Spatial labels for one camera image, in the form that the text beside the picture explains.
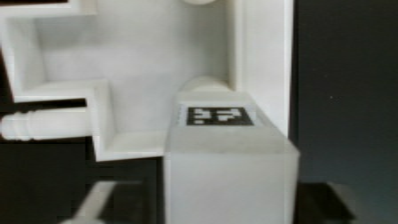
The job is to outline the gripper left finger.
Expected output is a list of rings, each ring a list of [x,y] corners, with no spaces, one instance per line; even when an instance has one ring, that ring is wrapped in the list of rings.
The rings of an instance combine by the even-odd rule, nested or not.
[[[75,215],[59,224],[157,224],[157,205],[148,183],[100,181]]]

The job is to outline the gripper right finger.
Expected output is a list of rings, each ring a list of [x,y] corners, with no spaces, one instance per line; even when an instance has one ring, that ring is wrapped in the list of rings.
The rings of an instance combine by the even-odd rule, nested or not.
[[[295,224],[354,224],[357,215],[329,183],[297,186]]]

